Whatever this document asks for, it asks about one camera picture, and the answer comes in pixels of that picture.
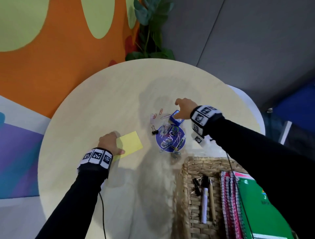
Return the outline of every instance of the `yellow sticky note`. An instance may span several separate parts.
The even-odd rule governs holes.
[[[143,148],[136,131],[117,138],[116,142],[117,147],[123,149],[125,151],[125,154],[115,156],[113,162]]]

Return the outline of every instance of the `stack of notebooks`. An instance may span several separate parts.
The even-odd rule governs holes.
[[[221,191],[227,239],[293,239],[288,223],[249,174],[221,172]]]

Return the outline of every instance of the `purple round sticker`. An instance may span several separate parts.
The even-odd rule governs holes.
[[[179,151],[184,147],[186,139],[184,131],[174,125],[165,124],[158,129],[159,133],[155,135],[157,145],[165,152],[172,153]]]

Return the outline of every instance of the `blue box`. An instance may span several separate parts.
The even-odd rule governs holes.
[[[169,118],[170,121],[172,121],[176,126],[180,126],[180,124],[184,121],[183,119],[174,119],[173,115],[177,114],[179,112],[179,110],[175,111],[171,117]]]

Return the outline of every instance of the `black sleeve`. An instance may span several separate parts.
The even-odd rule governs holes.
[[[91,223],[97,195],[108,176],[100,171],[79,172],[74,184],[53,211],[36,239],[84,239]]]
[[[315,162],[223,116],[207,122],[207,134],[257,181],[299,238],[310,238]]]

